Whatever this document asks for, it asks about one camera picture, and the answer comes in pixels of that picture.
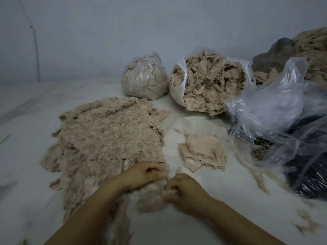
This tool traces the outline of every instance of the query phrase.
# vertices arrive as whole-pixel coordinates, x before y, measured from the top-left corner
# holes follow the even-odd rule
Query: green dried material
[[[252,150],[252,155],[261,161],[274,143],[266,139],[257,138],[254,141],[254,144],[256,145],[256,148]]]

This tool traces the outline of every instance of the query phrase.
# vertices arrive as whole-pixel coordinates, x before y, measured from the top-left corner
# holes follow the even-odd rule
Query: forearm
[[[235,245],[285,245],[224,202],[212,198],[204,216],[215,224],[223,238]]]
[[[123,191],[117,181],[115,177],[104,182],[45,245],[93,244],[115,199]]]

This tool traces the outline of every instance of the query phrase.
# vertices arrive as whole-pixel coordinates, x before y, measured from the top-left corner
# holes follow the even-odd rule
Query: right hand
[[[173,203],[190,214],[203,215],[212,197],[202,186],[188,174],[176,174],[166,185],[167,190],[174,193],[164,196],[164,200]]]

